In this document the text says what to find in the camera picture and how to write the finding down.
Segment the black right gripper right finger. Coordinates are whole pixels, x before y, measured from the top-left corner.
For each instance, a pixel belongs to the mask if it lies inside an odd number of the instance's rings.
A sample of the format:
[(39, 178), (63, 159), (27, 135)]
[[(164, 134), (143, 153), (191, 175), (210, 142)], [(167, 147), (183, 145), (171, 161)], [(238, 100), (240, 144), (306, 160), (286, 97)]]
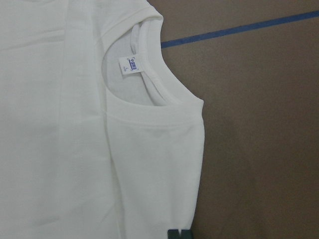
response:
[(193, 239), (193, 233), (191, 229), (182, 229), (180, 232), (181, 239)]

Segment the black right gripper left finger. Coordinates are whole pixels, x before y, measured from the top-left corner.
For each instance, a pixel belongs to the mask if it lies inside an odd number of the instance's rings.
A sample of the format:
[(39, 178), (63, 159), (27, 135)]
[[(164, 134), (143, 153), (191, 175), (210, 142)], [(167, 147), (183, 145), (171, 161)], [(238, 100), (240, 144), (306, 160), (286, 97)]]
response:
[(169, 229), (167, 231), (168, 239), (180, 239), (180, 232), (178, 229)]

